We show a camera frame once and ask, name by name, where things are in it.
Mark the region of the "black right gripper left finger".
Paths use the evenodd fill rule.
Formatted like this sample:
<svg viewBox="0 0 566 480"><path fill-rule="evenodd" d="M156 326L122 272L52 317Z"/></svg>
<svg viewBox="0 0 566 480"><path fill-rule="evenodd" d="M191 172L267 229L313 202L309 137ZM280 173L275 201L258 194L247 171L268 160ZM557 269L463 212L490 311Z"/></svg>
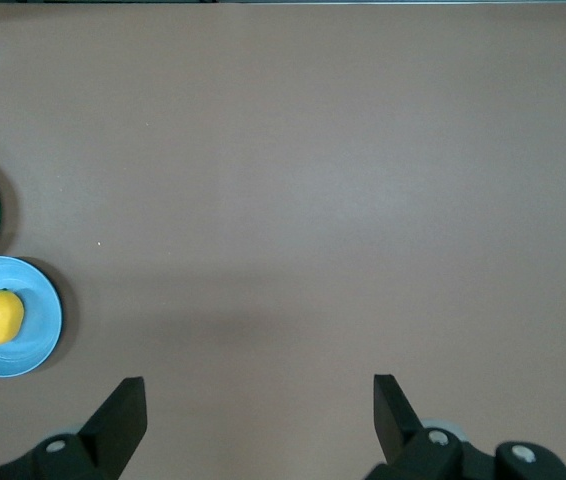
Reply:
<svg viewBox="0 0 566 480"><path fill-rule="evenodd" d="M0 479L118 479L147 430L145 383L121 381L75 434L57 434L0 466Z"/></svg>

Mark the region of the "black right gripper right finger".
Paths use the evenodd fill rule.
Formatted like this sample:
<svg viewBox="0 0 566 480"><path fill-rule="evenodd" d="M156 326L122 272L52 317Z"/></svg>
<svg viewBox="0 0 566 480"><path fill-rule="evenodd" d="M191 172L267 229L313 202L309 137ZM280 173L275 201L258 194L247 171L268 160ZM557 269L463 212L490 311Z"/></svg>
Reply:
<svg viewBox="0 0 566 480"><path fill-rule="evenodd" d="M392 375L374 377L374 427L385 461L369 479L566 480L565 463L551 450L504 442L488 455L445 426L425 426Z"/></svg>

